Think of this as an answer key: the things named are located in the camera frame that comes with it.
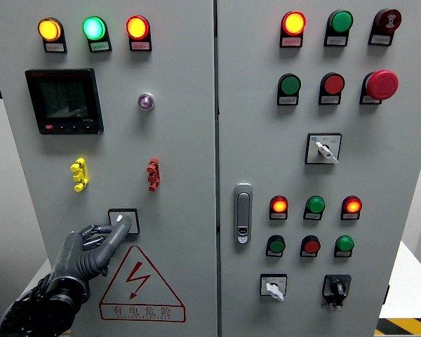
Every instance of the warning sign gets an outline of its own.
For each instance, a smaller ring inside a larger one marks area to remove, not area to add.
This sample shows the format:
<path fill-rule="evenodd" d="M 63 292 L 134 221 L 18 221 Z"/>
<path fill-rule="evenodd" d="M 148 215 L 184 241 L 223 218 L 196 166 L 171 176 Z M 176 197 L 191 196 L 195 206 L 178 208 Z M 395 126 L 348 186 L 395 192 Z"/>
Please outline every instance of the warning sign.
<path fill-rule="evenodd" d="M 100 301 L 101 318 L 185 322 L 185 306 L 139 246 L 131 246 Z"/>

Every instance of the yellow black stripe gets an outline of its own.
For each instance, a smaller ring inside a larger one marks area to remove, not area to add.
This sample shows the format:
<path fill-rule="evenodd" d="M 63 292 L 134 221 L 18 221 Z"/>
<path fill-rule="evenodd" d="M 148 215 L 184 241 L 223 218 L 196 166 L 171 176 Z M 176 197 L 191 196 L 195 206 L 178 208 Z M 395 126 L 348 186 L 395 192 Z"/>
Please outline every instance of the yellow black stripe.
<path fill-rule="evenodd" d="M 375 336 L 412 336 L 421 335 L 421 318 L 380 318 Z"/>

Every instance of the gray robotic hand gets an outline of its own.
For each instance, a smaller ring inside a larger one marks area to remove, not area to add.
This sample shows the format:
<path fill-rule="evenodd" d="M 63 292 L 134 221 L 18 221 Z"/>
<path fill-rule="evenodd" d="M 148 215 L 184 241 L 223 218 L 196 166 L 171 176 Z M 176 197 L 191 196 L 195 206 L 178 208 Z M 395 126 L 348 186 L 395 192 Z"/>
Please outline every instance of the gray robotic hand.
<path fill-rule="evenodd" d="M 22 294 L 4 313 L 0 337 L 54 337 L 70 329 L 91 293 L 89 281 L 107 275 L 107 265 L 132 225 L 119 216 L 116 226 L 90 225 L 65 239 L 53 271 Z M 95 234 L 109 234 L 93 237 Z"/>
<path fill-rule="evenodd" d="M 107 275 L 107 265 L 131 225 L 129 216 L 119 216 L 116 226 L 90 225 L 80 233 L 70 233 L 61 247 L 46 295 L 79 310 L 90 297 L 88 281 L 99 274 Z M 110 233 L 107 238 L 92 237 L 107 233 Z"/>

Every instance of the lightning bolt symbol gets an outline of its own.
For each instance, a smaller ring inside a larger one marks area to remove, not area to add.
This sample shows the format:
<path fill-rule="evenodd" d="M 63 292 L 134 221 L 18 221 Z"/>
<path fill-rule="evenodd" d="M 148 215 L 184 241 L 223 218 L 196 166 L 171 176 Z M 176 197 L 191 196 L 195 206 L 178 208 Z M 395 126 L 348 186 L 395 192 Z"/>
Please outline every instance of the lightning bolt symbol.
<path fill-rule="evenodd" d="M 140 267 L 142 267 L 142 263 L 139 261 L 139 262 L 137 262 L 135 264 L 135 267 L 134 267 L 133 271 L 129 274 L 128 279 L 126 279 L 126 283 L 132 282 L 132 281 L 137 281 L 138 279 L 143 279 L 143 281 L 139 285 L 139 287 L 133 293 L 131 293 L 131 295 L 129 296 L 129 299 L 130 300 L 132 300 L 134 297 L 137 296 L 137 292 L 139 291 L 139 289 L 142 288 L 142 286 L 144 285 L 144 283 L 146 281 L 148 281 L 149 277 L 151 276 L 151 275 L 145 275 L 145 276 L 141 276 L 141 277 L 136 277 L 134 279 L 133 276 L 139 270 Z"/>

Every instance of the yellow terminal connector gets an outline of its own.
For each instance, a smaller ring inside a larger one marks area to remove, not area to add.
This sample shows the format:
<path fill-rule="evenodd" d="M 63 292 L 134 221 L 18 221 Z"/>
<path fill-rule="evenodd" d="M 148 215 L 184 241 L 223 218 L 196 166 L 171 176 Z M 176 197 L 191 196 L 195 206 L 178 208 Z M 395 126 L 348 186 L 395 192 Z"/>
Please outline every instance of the yellow terminal connector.
<path fill-rule="evenodd" d="M 73 181 L 78 182 L 74 187 L 75 192 L 81 192 L 89 182 L 86 170 L 86 160 L 84 160 L 84 158 L 78 158 L 70 166 L 70 171 L 75 173 L 73 175 Z"/>

